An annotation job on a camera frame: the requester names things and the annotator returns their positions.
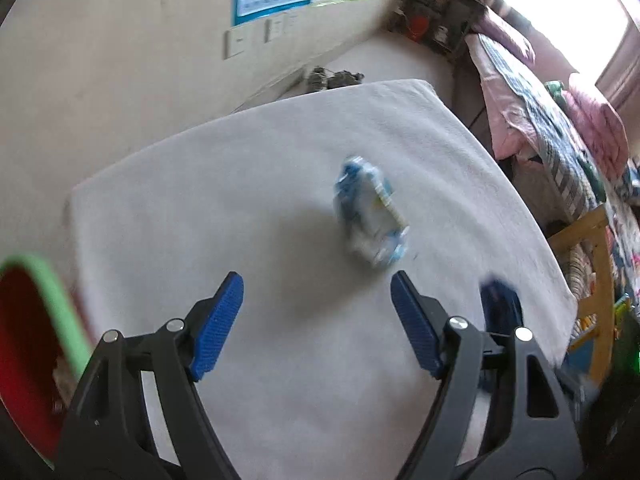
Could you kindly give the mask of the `green rimmed red trash bin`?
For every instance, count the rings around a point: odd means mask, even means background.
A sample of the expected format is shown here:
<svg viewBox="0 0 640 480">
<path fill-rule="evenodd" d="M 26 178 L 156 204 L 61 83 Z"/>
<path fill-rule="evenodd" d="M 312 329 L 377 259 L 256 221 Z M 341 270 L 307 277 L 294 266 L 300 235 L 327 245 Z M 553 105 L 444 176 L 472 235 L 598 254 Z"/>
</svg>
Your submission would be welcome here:
<svg viewBox="0 0 640 480">
<path fill-rule="evenodd" d="M 1 406 L 52 460 L 93 345 L 50 263 L 26 252 L 1 263 Z"/>
</svg>

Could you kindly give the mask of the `dark blue snack bag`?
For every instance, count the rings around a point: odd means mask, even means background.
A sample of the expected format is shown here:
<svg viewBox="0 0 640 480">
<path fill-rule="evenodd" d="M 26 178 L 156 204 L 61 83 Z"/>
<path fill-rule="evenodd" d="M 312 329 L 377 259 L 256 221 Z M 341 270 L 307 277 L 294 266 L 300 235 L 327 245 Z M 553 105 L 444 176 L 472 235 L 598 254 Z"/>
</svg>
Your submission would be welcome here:
<svg viewBox="0 0 640 480">
<path fill-rule="evenodd" d="M 524 325 L 520 298 L 508 283 L 491 278 L 481 284 L 480 301 L 488 333 L 510 335 Z"/>
</svg>

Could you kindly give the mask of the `light blue snack wrapper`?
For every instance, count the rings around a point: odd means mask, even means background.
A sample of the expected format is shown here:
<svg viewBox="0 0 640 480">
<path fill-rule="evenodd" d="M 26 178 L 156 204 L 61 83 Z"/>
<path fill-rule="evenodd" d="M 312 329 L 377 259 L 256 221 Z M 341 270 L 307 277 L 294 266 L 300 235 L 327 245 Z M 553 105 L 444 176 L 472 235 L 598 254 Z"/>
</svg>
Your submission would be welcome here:
<svg viewBox="0 0 640 480">
<path fill-rule="evenodd" d="M 378 166 L 361 156 L 347 157 L 334 184 L 334 206 L 347 249 L 357 258 L 387 268 L 405 255 L 410 226 Z"/>
</svg>

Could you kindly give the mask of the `white fabric table cover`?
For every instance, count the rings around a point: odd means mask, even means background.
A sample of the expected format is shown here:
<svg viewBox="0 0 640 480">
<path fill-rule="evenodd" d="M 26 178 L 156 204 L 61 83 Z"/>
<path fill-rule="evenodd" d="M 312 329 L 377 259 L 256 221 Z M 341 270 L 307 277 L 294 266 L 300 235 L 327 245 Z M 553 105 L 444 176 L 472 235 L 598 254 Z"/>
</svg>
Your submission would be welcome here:
<svg viewBox="0 0 640 480">
<path fill-rule="evenodd" d="M 576 300 L 544 234 L 427 82 L 298 96 L 172 136 L 74 188 L 82 304 L 96 334 L 143 334 L 242 275 L 198 392 L 245 479 L 393 478 L 437 390 L 390 270 L 346 249 L 334 183 L 350 155 L 390 180 L 410 226 L 399 267 L 422 294 L 480 325 L 480 284 L 501 278 L 548 360 L 570 339 Z"/>
</svg>

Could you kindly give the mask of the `bed with checkered blanket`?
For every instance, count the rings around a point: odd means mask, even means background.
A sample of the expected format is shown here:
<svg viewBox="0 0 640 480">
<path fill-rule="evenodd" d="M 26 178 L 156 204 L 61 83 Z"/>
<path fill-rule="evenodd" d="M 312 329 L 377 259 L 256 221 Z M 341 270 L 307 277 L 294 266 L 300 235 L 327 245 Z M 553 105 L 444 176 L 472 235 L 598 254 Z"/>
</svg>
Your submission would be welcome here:
<svg viewBox="0 0 640 480">
<path fill-rule="evenodd" d="M 466 35 L 480 76 L 491 151 L 538 224 L 569 224 L 605 206 L 617 296 L 639 302 L 639 223 L 602 174 L 574 124 L 532 70 L 480 26 Z"/>
</svg>

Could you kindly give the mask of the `pink pillow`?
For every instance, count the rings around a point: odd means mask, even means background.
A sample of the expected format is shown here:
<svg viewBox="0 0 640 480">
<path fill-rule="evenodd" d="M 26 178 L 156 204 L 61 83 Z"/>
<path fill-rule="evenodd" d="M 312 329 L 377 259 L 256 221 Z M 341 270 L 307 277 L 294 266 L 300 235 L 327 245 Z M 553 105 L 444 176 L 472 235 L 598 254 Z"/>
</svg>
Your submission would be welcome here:
<svg viewBox="0 0 640 480">
<path fill-rule="evenodd" d="M 568 116 L 610 181 L 619 179 L 629 158 L 622 118 L 600 90 L 580 73 L 568 77 L 564 92 Z"/>
</svg>

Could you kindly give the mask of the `dark bedside shelf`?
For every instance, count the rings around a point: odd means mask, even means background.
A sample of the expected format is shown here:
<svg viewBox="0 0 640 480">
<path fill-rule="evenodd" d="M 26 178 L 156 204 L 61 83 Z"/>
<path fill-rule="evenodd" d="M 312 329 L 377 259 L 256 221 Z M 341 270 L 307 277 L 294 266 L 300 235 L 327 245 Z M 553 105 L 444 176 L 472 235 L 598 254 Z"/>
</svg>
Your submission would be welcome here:
<svg viewBox="0 0 640 480">
<path fill-rule="evenodd" d="M 480 0 L 397 0 L 387 28 L 456 64 L 484 11 Z"/>
</svg>

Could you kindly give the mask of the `wooden chair frame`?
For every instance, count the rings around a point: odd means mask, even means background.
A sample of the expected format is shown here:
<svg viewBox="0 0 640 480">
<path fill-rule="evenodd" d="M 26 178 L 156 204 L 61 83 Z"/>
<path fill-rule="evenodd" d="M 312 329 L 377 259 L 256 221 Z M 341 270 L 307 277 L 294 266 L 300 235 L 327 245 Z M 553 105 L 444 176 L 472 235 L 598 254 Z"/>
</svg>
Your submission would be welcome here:
<svg viewBox="0 0 640 480">
<path fill-rule="evenodd" d="M 605 206 L 587 212 L 578 220 L 548 238 L 555 255 L 582 246 L 590 260 L 588 292 L 578 300 L 577 321 L 590 324 L 570 343 L 577 351 L 592 343 L 589 378 L 602 385 L 610 370 L 615 340 L 614 278 L 608 249 L 608 215 Z"/>
</svg>

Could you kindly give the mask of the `white wall switch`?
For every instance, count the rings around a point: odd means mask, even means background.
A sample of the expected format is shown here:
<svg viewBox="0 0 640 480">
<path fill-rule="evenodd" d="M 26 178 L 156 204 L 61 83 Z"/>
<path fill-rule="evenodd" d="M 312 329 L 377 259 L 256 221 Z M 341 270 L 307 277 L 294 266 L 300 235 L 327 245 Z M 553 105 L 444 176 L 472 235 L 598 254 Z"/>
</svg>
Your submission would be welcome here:
<svg viewBox="0 0 640 480">
<path fill-rule="evenodd" d="M 243 27 L 232 27 L 224 32 L 224 59 L 234 58 L 246 49 L 246 31 Z"/>
</svg>

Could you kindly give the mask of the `white wall socket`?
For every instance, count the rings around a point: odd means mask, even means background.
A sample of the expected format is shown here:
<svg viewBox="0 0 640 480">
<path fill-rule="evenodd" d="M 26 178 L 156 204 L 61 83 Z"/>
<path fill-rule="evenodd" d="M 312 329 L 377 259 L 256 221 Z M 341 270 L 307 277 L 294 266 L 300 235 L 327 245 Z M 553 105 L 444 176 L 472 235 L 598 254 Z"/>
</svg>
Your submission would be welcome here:
<svg viewBox="0 0 640 480">
<path fill-rule="evenodd" d="M 269 44 L 283 36 L 291 35 L 297 24 L 297 18 L 296 12 L 281 13 L 267 18 L 265 21 L 265 43 Z"/>
</svg>

